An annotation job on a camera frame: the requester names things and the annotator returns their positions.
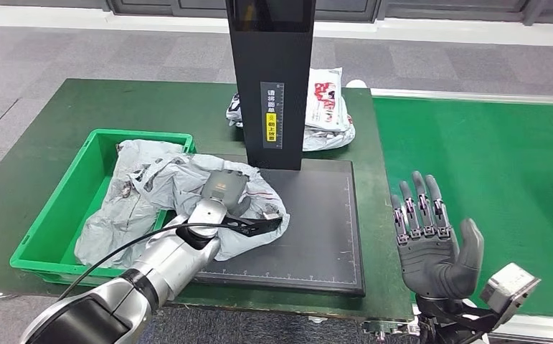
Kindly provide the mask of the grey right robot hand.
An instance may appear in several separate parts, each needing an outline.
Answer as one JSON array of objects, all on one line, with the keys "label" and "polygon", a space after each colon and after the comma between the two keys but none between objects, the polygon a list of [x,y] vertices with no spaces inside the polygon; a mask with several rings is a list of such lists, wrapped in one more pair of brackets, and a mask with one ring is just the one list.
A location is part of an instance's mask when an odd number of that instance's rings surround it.
[{"label": "grey right robot hand", "polygon": [[484,238],[474,220],[450,223],[440,187],[432,175],[412,173],[392,194],[395,242],[404,284],[416,295],[462,300],[476,290]]}]

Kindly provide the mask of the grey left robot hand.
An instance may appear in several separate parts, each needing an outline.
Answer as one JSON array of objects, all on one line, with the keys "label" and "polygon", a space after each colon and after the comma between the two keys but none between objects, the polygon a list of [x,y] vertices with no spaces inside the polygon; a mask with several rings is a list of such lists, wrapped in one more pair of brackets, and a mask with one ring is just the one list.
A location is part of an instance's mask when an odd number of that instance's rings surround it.
[{"label": "grey left robot hand", "polygon": [[249,196],[242,196],[248,181],[249,176],[241,171],[212,171],[202,188],[201,197],[223,204],[229,216],[241,217],[251,203]]}]

